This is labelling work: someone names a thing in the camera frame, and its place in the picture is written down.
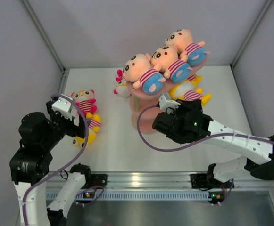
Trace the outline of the white panda plush pink limbs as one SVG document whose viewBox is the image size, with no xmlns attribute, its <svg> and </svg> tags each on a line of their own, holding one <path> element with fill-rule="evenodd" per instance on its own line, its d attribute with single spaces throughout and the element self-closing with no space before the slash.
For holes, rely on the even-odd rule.
<svg viewBox="0 0 274 226">
<path fill-rule="evenodd" d="M 94 114 L 98 109 L 95 104 L 96 99 L 94 97 L 94 90 L 92 89 L 85 89 L 73 92 L 71 94 L 71 97 L 84 115 L 87 115 L 87 113 Z"/>
</svg>

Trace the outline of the yellow chick plush striped shirt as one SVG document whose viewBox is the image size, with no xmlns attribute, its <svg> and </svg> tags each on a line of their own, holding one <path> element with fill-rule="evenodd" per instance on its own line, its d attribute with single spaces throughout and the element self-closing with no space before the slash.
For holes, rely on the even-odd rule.
<svg viewBox="0 0 274 226">
<path fill-rule="evenodd" d="M 102 125 L 102 119 L 98 114 L 92 114 L 90 112 L 86 114 L 86 118 L 91 120 L 88 126 L 89 135 L 88 135 L 87 146 L 86 146 L 88 147 L 96 139 L 97 133 L 100 131 L 100 127 Z M 75 147 L 81 148 L 84 145 L 84 143 L 85 143 L 85 138 L 74 137 L 72 139 L 71 144 Z"/>
</svg>

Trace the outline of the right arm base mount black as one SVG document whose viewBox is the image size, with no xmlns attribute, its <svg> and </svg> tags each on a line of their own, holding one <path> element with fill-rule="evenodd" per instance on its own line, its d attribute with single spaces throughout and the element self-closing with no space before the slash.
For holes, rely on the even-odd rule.
<svg viewBox="0 0 274 226">
<path fill-rule="evenodd" d="M 205 173 L 190 174 L 191 186 L 193 189 L 207 191 L 209 189 Z"/>
</svg>

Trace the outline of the pink three-tier shelf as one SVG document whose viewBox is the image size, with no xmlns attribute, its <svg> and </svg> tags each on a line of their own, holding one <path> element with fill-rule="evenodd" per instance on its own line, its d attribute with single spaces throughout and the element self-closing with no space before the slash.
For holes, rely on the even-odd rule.
<svg viewBox="0 0 274 226">
<path fill-rule="evenodd" d="M 142 133 L 153 133 L 154 129 L 152 128 L 152 123 L 156 116 L 162 111 L 160 108 L 155 107 L 151 108 L 144 113 L 141 113 L 145 108 L 156 105 L 158 99 L 163 92 L 168 92 L 177 85 L 177 83 L 172 82 L 171 80 L 166 80 L 164 82 L 163 88 L 154 95 L 148 95 L 144 93 L 141 89 L 134 89 L 131 82 L 127 83 L 127 87 L 132 94 L 130 98 L 130 108 L 132 111 L 132 124 L 134 127 L 137 127 L 137 118 L 140 116 L 140 130 Z"/>
</svg>

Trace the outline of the white bird plush pink bow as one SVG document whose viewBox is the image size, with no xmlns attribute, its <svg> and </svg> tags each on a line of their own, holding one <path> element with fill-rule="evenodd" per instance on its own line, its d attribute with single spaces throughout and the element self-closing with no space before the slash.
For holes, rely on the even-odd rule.
<svg viewBox="0 0 274 226">
<path fill-rule="evenodd" d="M 127 87 L 127 81 L 123 76 L 122 70 L 120 69 L 117 70 L 115 81 L 116 81 L 116 86 L 113 90 L 114 94 L 120 97 L 129 98 L 132 94 Z"/>
</svg>

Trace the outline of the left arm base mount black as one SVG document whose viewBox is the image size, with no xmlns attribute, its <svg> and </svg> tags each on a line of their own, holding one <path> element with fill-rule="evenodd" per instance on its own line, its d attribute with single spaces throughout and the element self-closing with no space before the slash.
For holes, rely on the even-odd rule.
<svg viewBox="0 0 274 226">
<path fill-rule="evenodd" d="M 93 187 L 93 186 L 105 187 L 107 185 L 107 181 L 108 181 L 107 174 L 92 174 L 89 187 Z"/>
</svg>

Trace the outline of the yellow bear striped shirt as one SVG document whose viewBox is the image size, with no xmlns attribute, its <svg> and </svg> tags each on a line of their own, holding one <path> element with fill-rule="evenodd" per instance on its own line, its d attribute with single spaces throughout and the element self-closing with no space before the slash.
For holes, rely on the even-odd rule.
<svg viewBox="0 0 274 226">
<path fill-rule="evenodd" d="M 173 87 L 170 91 L 170 97 L 173 100 L 184 100 L 183 96 L 184 94 L 189 90 L 196 90 L 197 85 L 201 82 L 202 77 L 196 76 L 194 80 L 185 80 L 181 83 L 178 83 L 175 87 Z"/>
<path fill-rule="evenodd" d="M 204 107 L 211 100 L 211 98 L 212 98 L 211 94 L 203 95 L 202 88 L 198 88 L 196 90 L 189 90 L 183 96 L 184 101 L 200 100 L 202 107 Z"/>
</svg>

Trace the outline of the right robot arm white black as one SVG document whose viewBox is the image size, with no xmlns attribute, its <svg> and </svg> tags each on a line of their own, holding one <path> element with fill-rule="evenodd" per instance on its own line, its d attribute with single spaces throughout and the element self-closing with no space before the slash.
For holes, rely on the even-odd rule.
<svg viewBox="0 0 274 226">
<path fill-rule="evenodd" d="M 212 187 L 230 179 L 253 176 L 274 180 L 274 136 L 253 137 L 241 133 L 203 113 L 201 101 L 171 100 L 161 96 L 161 113 L 153 122 L 153 129 L 178 144 L 200 142 L 229 150 L 240 157 L 209 165 L 206 182 Z"/>
</svg>

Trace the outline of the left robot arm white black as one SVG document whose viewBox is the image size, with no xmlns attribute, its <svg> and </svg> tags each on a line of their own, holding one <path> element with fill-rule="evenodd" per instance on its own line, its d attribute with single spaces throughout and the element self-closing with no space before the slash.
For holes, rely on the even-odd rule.
<svg viewBox="0 0 274 226">
<path fill-rule="evenodd" d="M 46 103 L 50 118 L 41 112 L 27 114 L 18 129 L 20 148 L 11 158 L 11 180 L 18 196 L 22 226 L 65 226 L 68 211 L 81 188 L 92 184 L 92 176 L 85 171 L 70 173 L 70 178 L 57 199 L 46 205 L 46 182 L 73 164 L 70 162 L 49 174 L 53 159 L 51 150 L 64 136 L 88 138 L 89 122 L 75 101 L 66 95 L 53 95 Z"/>
</svg>

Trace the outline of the peach doll blue pants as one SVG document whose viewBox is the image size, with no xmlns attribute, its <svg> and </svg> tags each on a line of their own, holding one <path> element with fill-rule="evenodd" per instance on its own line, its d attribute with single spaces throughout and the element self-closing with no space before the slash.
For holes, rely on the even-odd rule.
<svg viewBox="0 0 274 226">
<path fill-rule="evenodd" d="M 124 78 L 133 84 L 134 89 L 141 89 L 148 95 L 158 93 L 164 85 L 166 78 L 155 69 L 151 63 L 151 56 L 136 54 L 123 66 Z"/>
<path fill-rule="evenodd" d="M 179 29 L 170 34 L 165 40 L 165 45 L 177 48 L 180 57 L 187 56 L 187 63 L 190 66 L 198 66 L 207 57 L 206 43 L 204 41 L 195 42 L 192 32 L 189 29 Z"/>
<path fill-rule="evenodd" d="M 151 65 L 174 83 L 181 83 L 185 80 L 195 80 L 191 74 L 192 68 L 187 63 L 187 55 L 178 56 L 177 48 L 164 46 L 158 48 L 151 57 Z"/>
</svg>

